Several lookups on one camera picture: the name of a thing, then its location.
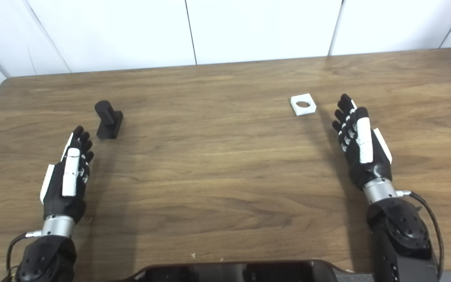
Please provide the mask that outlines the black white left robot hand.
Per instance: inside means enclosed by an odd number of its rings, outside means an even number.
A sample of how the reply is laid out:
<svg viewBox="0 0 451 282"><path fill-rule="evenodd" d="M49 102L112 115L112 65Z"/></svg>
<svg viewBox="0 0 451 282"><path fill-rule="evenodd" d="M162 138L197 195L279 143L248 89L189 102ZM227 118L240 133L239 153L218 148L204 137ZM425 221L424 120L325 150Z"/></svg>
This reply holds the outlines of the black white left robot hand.
<svg viewBox="0 0 451 282"><path fill-rule="evenodd" d="M60 161L48 165L40 192L44 219L67 216L77 224L84 216L92 145L89 132L79 125L71 132Z"/></svg>

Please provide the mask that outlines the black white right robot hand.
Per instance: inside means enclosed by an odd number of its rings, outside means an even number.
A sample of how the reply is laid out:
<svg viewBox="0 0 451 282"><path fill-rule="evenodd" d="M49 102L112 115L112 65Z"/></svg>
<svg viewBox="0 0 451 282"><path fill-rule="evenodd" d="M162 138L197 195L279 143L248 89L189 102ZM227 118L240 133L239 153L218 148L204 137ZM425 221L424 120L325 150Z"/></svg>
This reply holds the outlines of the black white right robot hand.
<svg viewBox="0 0 451 282"><path fill-rule="evenodd" d="M366 107L358 107L342 94L334 112L332 127L349 166L349 177L359 189L372 180L392 180L392 155L378 128L371 128Z"/></svg>

